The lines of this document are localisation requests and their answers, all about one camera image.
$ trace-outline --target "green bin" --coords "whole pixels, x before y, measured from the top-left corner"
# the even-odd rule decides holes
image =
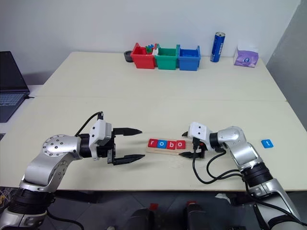
[[[158,66],[158,69],[176,69],[178,53],[177,48],[161,48],[157,44],[157,51],[155,52],[155,60]]]

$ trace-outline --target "tissue box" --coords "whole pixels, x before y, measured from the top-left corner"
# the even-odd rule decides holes
[[[257,48],[247,44],[239,44],[234,56],[234,65],[254,68],[258,58]]]

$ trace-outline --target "gray wall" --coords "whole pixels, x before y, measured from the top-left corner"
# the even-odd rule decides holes
[[[297,7],[267,68],[307,130],[307,0]]]

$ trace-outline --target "red letter tile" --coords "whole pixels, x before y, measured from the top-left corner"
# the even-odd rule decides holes
[[[169,150],[174,150],[176,148],[176,142],[168,140],[166,148]]]
[[[158,140],[157,139],[149,139],[148,147],[157,148]]]
[[[176,142],[176,148],[178,150],[184,150],[186,148],[186,141],[185,140],[178,140]]]

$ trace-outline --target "blue bin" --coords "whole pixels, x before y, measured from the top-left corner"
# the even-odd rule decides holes
[[[178,45],[177,53],[180,70],[197,71],[201,59],[200,46],[197,49],[181,49]]]

